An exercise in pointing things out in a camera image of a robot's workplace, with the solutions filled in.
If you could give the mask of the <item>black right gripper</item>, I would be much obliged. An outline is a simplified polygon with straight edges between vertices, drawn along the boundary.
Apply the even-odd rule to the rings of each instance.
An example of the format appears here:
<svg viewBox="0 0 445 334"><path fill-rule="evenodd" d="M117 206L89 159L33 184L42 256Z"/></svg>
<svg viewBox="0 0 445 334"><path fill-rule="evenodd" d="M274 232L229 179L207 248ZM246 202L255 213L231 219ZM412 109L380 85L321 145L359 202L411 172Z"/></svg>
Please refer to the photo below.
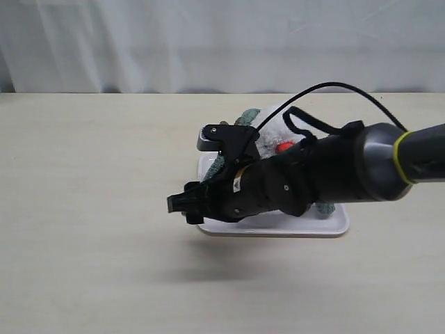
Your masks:
<svg viewBox="0 0 445 334"><path fill-rule="evenodd" d="M315 203L313 150L296 144L275 156L230 166L205 186L187 182L184 192L167 197L168 213L185 212L187 224L202 224L204 213L226 223L273 211L302 216Z"/></svg>

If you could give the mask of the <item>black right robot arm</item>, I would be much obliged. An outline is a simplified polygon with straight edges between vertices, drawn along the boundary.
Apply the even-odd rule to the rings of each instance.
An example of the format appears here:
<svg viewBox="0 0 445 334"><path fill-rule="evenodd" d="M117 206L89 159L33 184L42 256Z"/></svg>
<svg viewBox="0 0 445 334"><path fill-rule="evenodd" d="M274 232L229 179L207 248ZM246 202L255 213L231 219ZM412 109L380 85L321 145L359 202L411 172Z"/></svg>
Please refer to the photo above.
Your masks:
<svg viewBox="0 0 445 334"><path fill-rule="evenodd" d="M274 211L299 217L316 203L395 201L415 184L443 181L443 125L405 132L352 122L269 158L227 161L217 175L169 196L167 208L191 225Z"/></svg>

